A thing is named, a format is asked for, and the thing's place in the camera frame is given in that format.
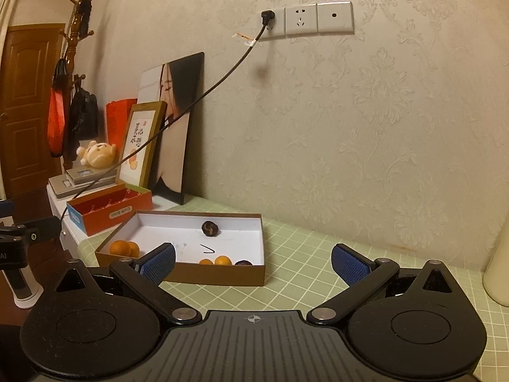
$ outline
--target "floral wallpaper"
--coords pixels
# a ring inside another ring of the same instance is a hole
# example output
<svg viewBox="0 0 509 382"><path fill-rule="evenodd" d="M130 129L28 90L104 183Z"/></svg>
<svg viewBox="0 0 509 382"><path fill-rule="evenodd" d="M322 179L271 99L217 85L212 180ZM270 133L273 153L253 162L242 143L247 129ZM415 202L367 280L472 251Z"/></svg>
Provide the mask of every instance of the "floral wallpaper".
<svg viewBox="0 0 509 382"><path fill-rule="evenodd" d="M76 64L105 104L259 13L334 0L95 0ZM509 0L351 0L355 33L260 43L196 110L189 192L345 239L484 268L509 209Z"/></svg>

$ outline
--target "gray ribbed plate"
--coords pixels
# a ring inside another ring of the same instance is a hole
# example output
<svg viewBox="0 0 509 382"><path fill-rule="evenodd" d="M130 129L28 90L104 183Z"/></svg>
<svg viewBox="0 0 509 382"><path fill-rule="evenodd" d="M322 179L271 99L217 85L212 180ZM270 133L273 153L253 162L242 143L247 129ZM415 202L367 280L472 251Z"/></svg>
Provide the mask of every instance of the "gray ribbed plate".
<svg viewBox="0 0 509 382"><path fill-rule="evenodd" d="M39 376L34 382L51 380ZM298 311L210 311L202 323L170 331L154 355L137 368L109 380L388 382L395 379L363 365L350 353L336 330L306 324Z"/></svg>

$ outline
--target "framed picture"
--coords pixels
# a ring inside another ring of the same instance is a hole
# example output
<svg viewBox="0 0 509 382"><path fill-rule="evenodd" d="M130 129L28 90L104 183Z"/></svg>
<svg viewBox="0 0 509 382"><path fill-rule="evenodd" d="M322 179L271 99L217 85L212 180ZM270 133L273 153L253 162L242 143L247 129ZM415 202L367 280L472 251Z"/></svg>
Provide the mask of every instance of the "framed picture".
<svg viewBox="0 0 509 382"><path fill-rule="evenodd" d="M149 188L154 194L184 203L186 145L192 110L184 110L197 97L205 54L196 53L163 63L142 73L138 102L154 100L167 103L165 117L177 118L161 135L154 155Z"/></svg>
<svg viewBox="0 0 509 382"><path fill-rule="evenodd" d="M161 128L165 112L164 102L142 103L131 107L124 149L120 155L122 159L132 154ZM128 184L147 188L155 147L155 143L151 142L124 162L119 168L118 178Z"/></svg>

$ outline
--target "plush toy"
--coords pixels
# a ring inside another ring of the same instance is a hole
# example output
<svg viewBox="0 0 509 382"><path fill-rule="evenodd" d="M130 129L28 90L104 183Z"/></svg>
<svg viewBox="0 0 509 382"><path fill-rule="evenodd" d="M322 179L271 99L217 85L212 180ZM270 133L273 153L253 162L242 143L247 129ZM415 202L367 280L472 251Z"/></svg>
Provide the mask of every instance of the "plush toy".
<svg viewBox="0 0 509 382"><path fill-rule="evenodd" d="M105 142L98 144L91 140L87 148L80 146L76 154L81 158L81 165L104 169L113 164L116 157L116 145L108 145Z"/></svg>

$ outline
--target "door panel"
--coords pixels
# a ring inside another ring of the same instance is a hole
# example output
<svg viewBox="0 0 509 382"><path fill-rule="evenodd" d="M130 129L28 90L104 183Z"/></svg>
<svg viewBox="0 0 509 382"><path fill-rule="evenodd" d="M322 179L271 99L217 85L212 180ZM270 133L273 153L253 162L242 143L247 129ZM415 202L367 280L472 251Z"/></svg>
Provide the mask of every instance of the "door panel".
<svg viewBox="0 0 509 382"><path fill-rule="evenodd" d="M62 24L8 29L0 67L0 162L7 197L44 188L60 173L46 138Z"/></svg>

